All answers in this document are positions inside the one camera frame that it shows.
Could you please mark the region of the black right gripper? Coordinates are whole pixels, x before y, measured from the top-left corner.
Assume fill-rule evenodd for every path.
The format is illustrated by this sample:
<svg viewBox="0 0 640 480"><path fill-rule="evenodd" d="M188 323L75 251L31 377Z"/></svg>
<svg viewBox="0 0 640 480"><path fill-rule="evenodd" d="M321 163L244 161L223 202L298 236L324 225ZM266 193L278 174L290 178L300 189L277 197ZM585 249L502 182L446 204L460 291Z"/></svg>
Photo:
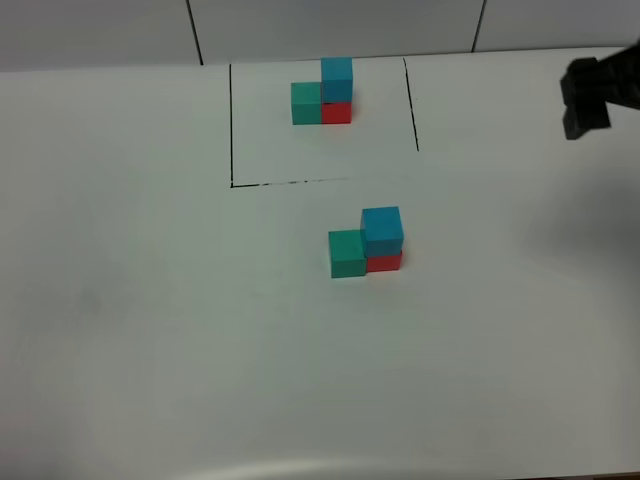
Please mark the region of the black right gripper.
<svg viewBox="0 0 640 480"><path fill-rule="evenodd" d="M593 73L597 64L596 84ZM599 60L595 57L573 60L560 80L560 87L567 140L610 128L607 103L639 109L639 44Z"/></svg>

